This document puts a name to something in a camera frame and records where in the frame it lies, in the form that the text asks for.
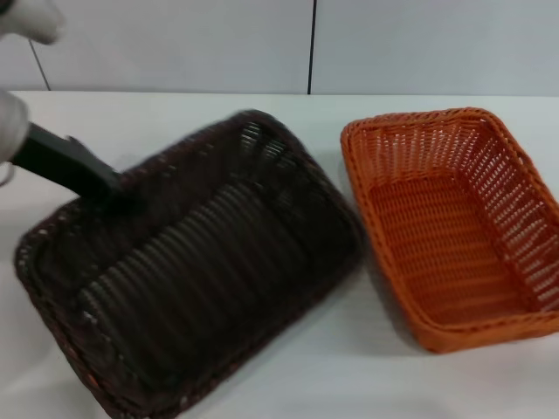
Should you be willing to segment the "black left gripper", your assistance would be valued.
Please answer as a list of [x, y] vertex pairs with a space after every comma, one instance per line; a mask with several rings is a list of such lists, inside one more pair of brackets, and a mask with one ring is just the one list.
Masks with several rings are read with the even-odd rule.
[[90, 202], [110, 200], [121, 192], [120, 175], [81, 142], [34, 123], [15, 154], [15, 165]]

